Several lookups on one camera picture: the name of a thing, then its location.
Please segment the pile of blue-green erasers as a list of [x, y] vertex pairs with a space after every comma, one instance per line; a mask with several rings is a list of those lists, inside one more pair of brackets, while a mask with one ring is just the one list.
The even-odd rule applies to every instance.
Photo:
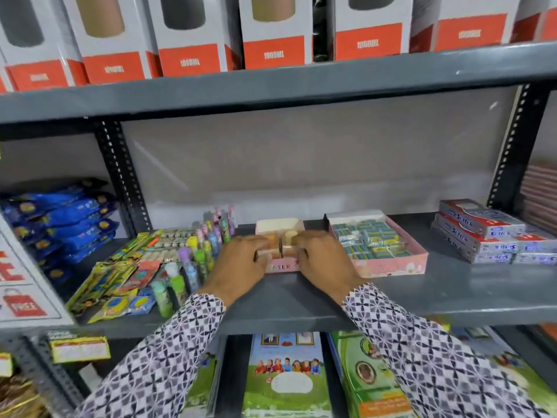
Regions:
[[354, 260], [411, 256], [406, 239], [384, 221], [365, 219], [332, 224], [332, 232]]

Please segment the large pink eraser box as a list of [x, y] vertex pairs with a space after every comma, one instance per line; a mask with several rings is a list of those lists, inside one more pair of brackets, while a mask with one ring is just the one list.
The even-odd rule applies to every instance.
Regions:
[[393, 219], [387, 217], [381, 210], [360, 210], [356, 212], [328, 213], [324, 219], [329, 224], [329, 231], [332, 232], [332, 224], [348, 223], [352, 221], [362, 221], [374, 219], [384, 221], [398, 231], [408, 242], [408, 249], [411, 256], [389, 259], [372, 260], [352, 260], [361, 277], [366, 279], [378, 278], [382, 276], [394, 275], [420, 275], [426, 272], [428, 251], [422, 247], [408, 232], [404, 231]]

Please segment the stack of pink notebooks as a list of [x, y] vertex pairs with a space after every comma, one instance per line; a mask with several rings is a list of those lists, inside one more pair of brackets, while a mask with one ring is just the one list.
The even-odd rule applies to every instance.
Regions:
[[557, 236], [557, 163], [527, 166], [520, 186], [522, 217]]

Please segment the person's left forearm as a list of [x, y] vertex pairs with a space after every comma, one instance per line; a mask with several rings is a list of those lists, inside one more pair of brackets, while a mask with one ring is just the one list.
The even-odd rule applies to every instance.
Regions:
[[120, 361], [74, 418], [178, 418], [225, 312], [218, 297], [191, 295]]

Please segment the green landscape notebook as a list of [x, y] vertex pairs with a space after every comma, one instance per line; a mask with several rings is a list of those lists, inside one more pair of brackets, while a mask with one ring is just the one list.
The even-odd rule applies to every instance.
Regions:
[[226, 340], [215, 337], [208, 345], [179, 418], [214, 418]]

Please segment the notebook with children picture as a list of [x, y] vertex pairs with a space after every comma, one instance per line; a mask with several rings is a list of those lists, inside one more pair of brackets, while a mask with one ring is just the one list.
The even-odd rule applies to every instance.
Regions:
[[253, 335], [242, 418], [332, 418], [319, 332]]

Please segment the pile of yellow-green stationery packets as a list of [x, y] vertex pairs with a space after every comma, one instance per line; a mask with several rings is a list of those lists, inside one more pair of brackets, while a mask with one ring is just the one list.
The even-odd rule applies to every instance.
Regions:
[[84, 282], [66, 302], [75, 317], [92, 324], [126, 315], [132, 301], [154, 279], [161, 260], [150, 259], [163, 230], [140, 233], [107, 260], [95, 263]]

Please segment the row of white bottle boxes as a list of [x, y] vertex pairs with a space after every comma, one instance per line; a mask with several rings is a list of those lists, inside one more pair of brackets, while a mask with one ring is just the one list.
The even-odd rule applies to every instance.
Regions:
[[557, 0], [0, 0], [0, 95], [557, 41]]

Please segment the person's right hand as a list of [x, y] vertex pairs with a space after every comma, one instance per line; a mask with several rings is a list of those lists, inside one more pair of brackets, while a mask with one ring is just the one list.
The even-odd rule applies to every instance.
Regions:
[[366, 283], [340, 242], [329, 232], [315, 232], [308, 259], [298, 259], [299, 269], [313, 286], [342, 306], [351, 291]]

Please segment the small pink eraser box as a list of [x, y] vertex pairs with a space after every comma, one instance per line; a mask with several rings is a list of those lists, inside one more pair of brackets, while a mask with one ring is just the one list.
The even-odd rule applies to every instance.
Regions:
[[[301, 232], [305, 230], [305, 226], [303, 221], [297, 218], [262, 219], [256, 222], [255, 233], [260, 235], [265, 232], [279, 232], [282, 239], [283, 233], [290, 229], [296, 229], [298, 232]], [[282, 259], [268, 260], [266, 273], [291, 273], [298, 270], [299, 262], [296, 249], [282, 243]]]

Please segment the clear blister strip pack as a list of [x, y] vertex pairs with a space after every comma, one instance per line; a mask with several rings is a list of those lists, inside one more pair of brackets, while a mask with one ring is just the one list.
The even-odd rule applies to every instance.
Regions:
[[191, 228], [171, 228], [154, 231], [150, 236], [143, 260], [178, 262], [178, 250], [188, 246], [188, 240], [196, 236], [196, 232]]

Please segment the white sign with red print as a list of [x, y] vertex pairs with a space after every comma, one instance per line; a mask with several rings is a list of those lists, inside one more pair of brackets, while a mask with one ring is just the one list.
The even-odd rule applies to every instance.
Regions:
[[0, 212], [0, 331], [62, 328], [76, 321]]

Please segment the person's right forearm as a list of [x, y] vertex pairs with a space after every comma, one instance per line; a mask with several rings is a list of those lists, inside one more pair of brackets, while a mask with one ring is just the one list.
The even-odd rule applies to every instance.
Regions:
[[420, 418], [553, 418], [488, 357], [372, 284], [342, 309], [375, 345]]

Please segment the green cover notebook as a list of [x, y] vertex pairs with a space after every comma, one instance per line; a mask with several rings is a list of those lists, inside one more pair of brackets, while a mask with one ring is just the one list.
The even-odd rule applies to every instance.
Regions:
[[350, 418], [418, 418], [377, 347], [359, 331], [327, 339]]

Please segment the red and blue staples box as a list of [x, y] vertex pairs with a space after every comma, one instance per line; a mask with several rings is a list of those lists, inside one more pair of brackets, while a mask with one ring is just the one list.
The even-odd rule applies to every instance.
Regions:
[[458, 241], [477, 254], [517, 253], [519, 250], [519, 244], [516, 239], [480, 236], [466, 229], [458, 221], [442, 212], [435, 214], [434, 223], [439, 229], [447, 233], [450, 238]]
[[439, 211], [483, 237], [510, 237], [526, 233], [526, 223], [471, 199], [442, 200]]
[[512, 264], [557, 266], [557, 237], [536, 227], [528, 227], [528, 232], [513, 236], [517, 251]]
[[460, 256], [462, 256], [467, 262], [472, 265], [511, 264], [513, 261], [512, 253], [474, 253], [470, 248], [463, 245], [462, 242], [457, 241], [453, 236], [439, 227], [439, 225], [435, 222], [431, 224], [431, 230], [439, 233], [442, 238], [444, 238], [449, 243], [449, 245], [456, 249]]

